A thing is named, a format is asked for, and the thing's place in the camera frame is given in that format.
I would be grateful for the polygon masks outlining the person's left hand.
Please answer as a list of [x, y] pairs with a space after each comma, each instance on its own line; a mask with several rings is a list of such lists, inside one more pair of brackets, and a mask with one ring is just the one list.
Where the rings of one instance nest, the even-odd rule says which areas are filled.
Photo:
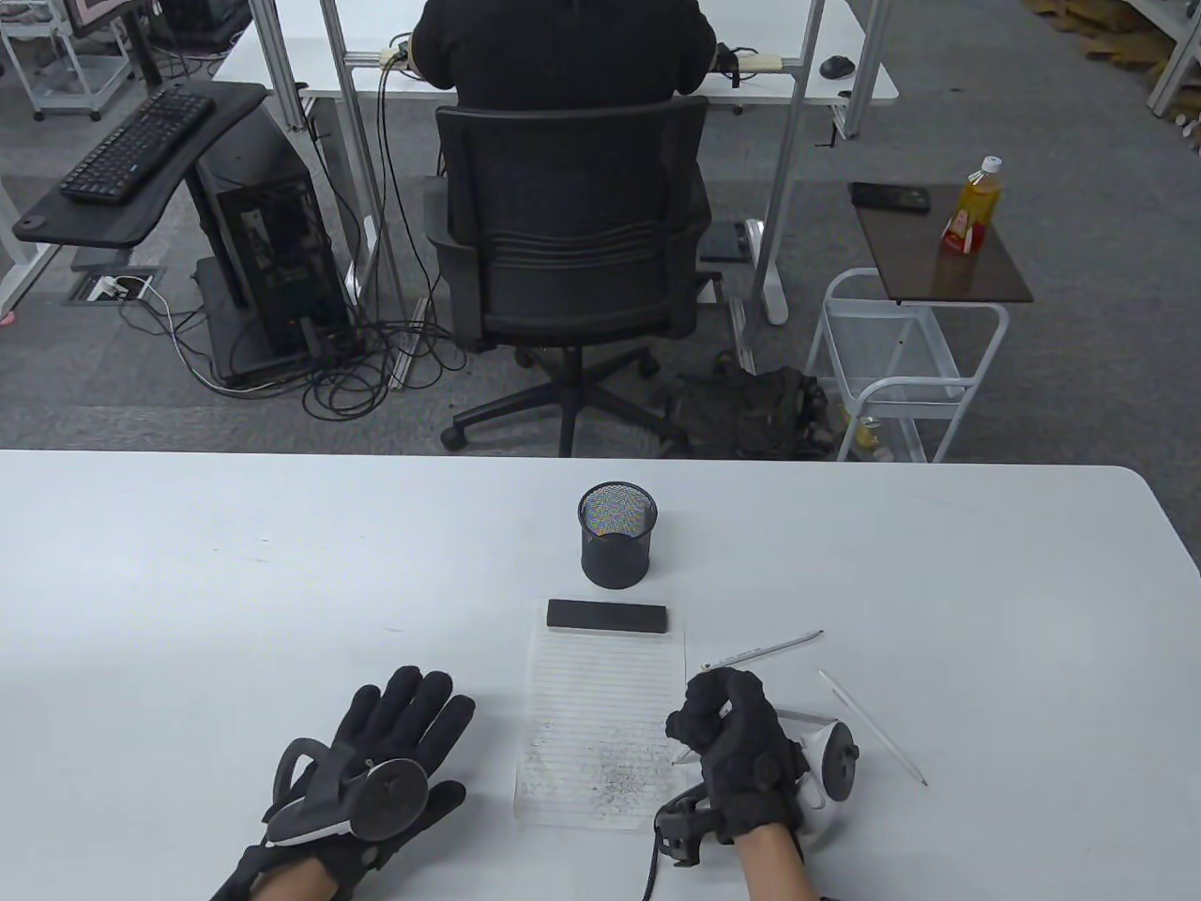
[[472, 717], [443, 672], [396, 669], [386, 687], [357, 688], [330, 742], [297, 738], [283, 748], [249, 846], [219, 900], [348, 900], [374, 871], [464, 806], [456, 781], [434, 784]]

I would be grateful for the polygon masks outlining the person's right hand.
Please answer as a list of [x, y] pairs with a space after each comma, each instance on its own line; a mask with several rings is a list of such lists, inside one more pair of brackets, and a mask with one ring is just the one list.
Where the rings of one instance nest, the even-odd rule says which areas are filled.
[[665, 733], [699, 754], [709, 806], [721, 816], [721, 845], [760, 827], [799, 833], [797, 789], [808, 764], [754, 673], [721, 666], [697, 674]]

